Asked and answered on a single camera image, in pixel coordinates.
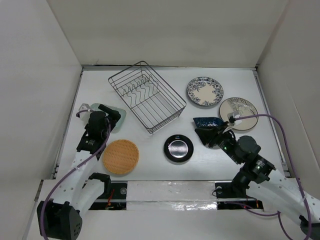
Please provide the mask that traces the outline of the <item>light green rectangular plate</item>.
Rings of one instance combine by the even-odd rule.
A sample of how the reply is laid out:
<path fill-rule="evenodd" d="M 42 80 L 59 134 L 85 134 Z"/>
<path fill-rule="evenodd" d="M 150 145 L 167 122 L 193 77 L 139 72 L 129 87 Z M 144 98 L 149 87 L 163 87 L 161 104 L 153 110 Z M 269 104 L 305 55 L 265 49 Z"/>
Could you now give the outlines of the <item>light green rectangular plate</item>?
<path fill-rule="evenodd" d="M 100 103 L 93 103 L 93 104 L 90 105 L 90 107 L 95 111 L 101 111 L 99 109 L 99 105 L 100 105 Z M 106 105 L 106 104 L 104 106 L 109 108 L 109 109 L 111 109 L 111 110 L 118 111 L 118 113 L 120 114 L 120 119 L 117 121 L 114 129 L 112 130 L 113 133 L 119 132 L 120 128 L 122 127 L 122 124 L 125 121 L 127 112 L 122 108 L 118 108 L 118 107 L 114 107 L 114 106 L 110 106 L 110 105 Z"/>

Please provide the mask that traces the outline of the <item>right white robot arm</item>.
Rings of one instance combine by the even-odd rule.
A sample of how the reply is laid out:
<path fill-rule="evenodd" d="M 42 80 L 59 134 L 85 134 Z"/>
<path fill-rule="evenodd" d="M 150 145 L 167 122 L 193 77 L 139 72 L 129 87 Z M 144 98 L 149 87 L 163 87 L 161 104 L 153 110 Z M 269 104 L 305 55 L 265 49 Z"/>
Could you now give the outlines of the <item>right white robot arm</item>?
<path fill-rule="evenodd" d="M 218 146 L 236 164 L 239 172 L 228 188 L 237 197 L 248 195 L 271 204 L 300 226 L 307 239 L 320 238 L 320 200 L 307 193 L 299 180 L 291 181 L 259 152 L 254 138 L 235 137 L 226 125 L 197 127 L 194 131 L 202 144 Z"/>

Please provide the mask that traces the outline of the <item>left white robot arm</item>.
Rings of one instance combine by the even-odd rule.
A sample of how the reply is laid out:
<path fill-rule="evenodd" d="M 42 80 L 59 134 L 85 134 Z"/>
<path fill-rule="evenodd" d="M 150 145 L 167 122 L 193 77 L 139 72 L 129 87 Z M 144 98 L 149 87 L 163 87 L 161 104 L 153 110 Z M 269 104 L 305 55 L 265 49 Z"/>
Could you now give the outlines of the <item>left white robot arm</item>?
<path fill-rule="evenodd" d="M 77 239 L 91 205 L 112 191 L 110 176 L 94 168 L 122 115 L 115 107 L 83 104 L 76 117 L 85 122 L 85 127 L 71 167 L 36 209 L 40 235 L 45 240 Z"/>

